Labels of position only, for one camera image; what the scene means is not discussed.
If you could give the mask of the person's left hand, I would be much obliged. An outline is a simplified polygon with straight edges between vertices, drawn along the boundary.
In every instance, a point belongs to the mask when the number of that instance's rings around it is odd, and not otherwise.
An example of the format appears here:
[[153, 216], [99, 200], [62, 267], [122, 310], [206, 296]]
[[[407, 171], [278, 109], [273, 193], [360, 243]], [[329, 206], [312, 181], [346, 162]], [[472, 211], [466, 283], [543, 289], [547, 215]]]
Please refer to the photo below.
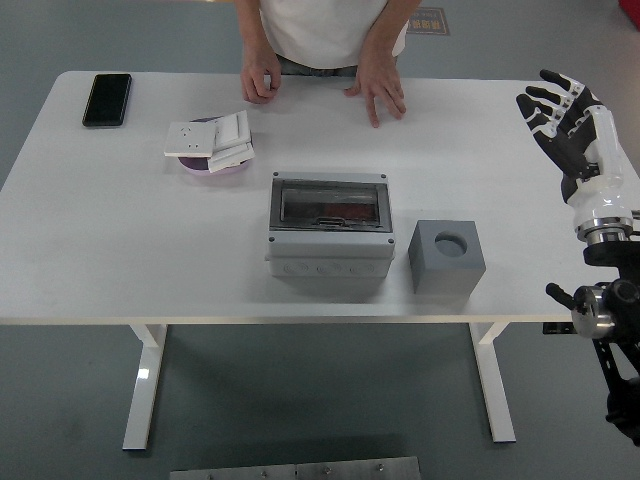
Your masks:
[[354, 82], [344, 90], [347, 97], [360, 95], [364, 99], [373, 128], [380, 126], [378, 103], [396, 120], [402, 119], [407, 111], [392, 47], [392, 44], [367, 39], [360, 52]]

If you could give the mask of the person's right hand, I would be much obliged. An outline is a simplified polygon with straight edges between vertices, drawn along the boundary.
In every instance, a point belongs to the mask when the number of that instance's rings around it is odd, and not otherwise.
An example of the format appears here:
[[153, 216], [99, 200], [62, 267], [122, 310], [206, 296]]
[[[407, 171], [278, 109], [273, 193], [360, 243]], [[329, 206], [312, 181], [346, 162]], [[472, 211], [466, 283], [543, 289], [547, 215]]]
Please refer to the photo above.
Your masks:
[[245, 101], [252, 104], [270, 103], [281, 85], [281, 65], [268, 45], [245, 45], [240, 74]]

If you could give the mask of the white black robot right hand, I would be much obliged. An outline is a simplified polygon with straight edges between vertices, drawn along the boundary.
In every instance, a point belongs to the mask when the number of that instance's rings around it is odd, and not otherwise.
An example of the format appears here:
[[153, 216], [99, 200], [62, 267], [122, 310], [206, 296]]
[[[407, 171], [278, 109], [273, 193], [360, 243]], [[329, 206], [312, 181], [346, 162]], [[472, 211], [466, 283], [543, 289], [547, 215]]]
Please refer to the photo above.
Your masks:
[[633, 231], [633, 214], [624, 197], [627, 160], [612, 112], [583, 83], [543, 69], [543, 81], [558, 91], [528, 86], [516, 97], [530, 133], [559, 168], [563, 201], [574, 212], [578, 238], [596, 230]]

